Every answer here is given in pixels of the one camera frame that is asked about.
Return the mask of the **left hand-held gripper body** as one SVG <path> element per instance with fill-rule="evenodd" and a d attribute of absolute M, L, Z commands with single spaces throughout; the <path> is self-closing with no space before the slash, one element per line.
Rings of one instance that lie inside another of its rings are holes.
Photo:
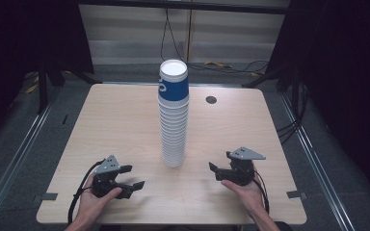
<path fill-rule="evenodd" d="M 116 178 L 120 174 L 121 166 L 114 155 L 110 155 L 94 171 L 92 193 L 102 197 L 117 187 Z"/>

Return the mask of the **black curtain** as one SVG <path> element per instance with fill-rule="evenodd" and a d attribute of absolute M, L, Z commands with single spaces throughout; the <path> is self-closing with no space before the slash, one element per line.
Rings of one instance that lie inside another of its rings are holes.
<path fill-rule="evenodd" d="M 268 68 L 299 75 L 370 182 L 370 0 L 290 0 Z"/>
<path fill-rule="evenodd" d="M 24 76 L 44 67 L 53 85 L 62 70 L 93 72 L 77 0 L 0 0 L 0 127 Z"/>

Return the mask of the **black overhead beam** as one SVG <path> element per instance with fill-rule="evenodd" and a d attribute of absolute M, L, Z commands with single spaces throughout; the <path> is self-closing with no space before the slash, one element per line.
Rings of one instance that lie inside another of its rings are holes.
<path fill-rule="evenodd" d="M 155 9 L 195 10 L 227 13 L 289 14 L 293 10 L 282 7 L 245 6 L 232 4 L 198 3 L 165 0 L 77 0 L 78 4 Z"/>

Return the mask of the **person's right hand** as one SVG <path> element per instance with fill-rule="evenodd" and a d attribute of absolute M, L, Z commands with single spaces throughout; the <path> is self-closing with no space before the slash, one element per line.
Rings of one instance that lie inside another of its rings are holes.
<path fill-rule="evenodd" d="M 265 209 L 259 178 L 256 173 L 253 176 L 253 181 L 246 186 L 239 186 L 229 180 L 222 180 L 221 184 L 239 197 L 249 217 L 259 223 L 268 216 L 268 213 Z"/>

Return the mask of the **stack of white paper cups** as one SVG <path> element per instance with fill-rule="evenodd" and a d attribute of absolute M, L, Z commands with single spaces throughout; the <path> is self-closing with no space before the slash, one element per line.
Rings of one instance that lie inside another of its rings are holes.
<path fill-rule="evenodd" d="M 179 167 L 184 160 L 189 97 L 170 101 L 158 97 L 162 158 L 168 167 Z"/>

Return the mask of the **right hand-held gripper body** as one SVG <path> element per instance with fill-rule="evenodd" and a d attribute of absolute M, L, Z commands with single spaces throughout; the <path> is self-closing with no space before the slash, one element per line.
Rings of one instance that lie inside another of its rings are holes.
<path fill-rule="evenodd" d="M 254 178 L 254 165 L 252 161 L 265 160 L 266 157 L 244 146 L 230 152 L 232 152 L 234 159 L 229 159 L 230 169 L 222 168 L 225 172 L 224 180 L 229 180 L 239 186 L 248 185 Z"/>

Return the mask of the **blue banded paper cup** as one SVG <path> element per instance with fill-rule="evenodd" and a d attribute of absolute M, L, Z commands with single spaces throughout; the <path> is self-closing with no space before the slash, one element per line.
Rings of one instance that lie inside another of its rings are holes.
<path fill-rule="evenodd" d="M 179 108 L 189 101 L 188 67 L 180 60 L 166 60 L 159 71 L 159 102 L 168 108 Z"/>

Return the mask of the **black metal stand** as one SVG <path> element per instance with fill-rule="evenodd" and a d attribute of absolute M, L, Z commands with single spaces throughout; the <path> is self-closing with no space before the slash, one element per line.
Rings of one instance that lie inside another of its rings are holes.
<path fill-rule="evenodd" d="M 71 74 L 77 76 L 88 84 L 101 84 L 101 81 L 95 80 L 84 72 L 78 70 L 74 66 L 61 62 L 58 60 L 43 59 L 39 64 L 39 93 L 40 93 L 40 107 L 38 113 L 41 114 L 48 106 L 48 91 L 47 80 L 50 80 L 54 87 L 62 87 L 65 84 L 65 77 L 63 71 L 69 71 Z"/>
<path fill-rule="evenodd" d="M 253 89 L 268 80 L 277 79 L 277 90 L 287 92 L 291 88 L 292 108 L 295 112 L 299 108 L 300 70 L 296 64 L 283 64 L 274 70 L 267 71 L 256 80 L 244 84 L 243 88 Z"/>

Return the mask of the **metal floor rail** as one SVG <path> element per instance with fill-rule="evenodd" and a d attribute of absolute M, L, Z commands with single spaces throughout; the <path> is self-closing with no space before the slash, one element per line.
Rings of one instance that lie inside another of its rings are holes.
<path fill-rule="evenodd" d="M 293 123 L 293 131 L 297 134 L 298 139 L 304 149 L 306 158 L 308 159 L 314 174 L 319 182 L 319 185 L 323 191 L 323 194 L 328 201 L 331 211 L 337 220 L 337 223 L 341 231 L 356 231 L 347 210 L 336 192 L 331 180 L 329 179 L 327 172 L 325 171 L 317 152 L 307 135 L 304 127 L 299 123 L 299 120 L 293 113 L 292 103 L 286 93 L 282 93 L 280 98 L 283 103 L 283 107 L 286 113 Z"/>
<path fill-rule="evenodd" d="M 47 104 L 40 109 L 40 96 L 21 93 L 0 127 L 0 207 L 13 182 L 26 162 L 40 131 L 62 90 L 48 94 Z"/>

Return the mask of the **person's left hand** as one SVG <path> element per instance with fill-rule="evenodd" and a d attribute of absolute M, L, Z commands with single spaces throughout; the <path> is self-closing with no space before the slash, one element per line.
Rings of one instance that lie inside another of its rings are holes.
<path fill-rule="evenodd" d="M 95 223 L 106 205 L 122 192 L 121 188 L 115 188 L 102 197 L 95 196 L 91 190 L 93 177 L 94 174 L 92 173 L 84 186 L 84 190 L 80 196 L 77 216 L 74 220 L 86 226 Z"/>

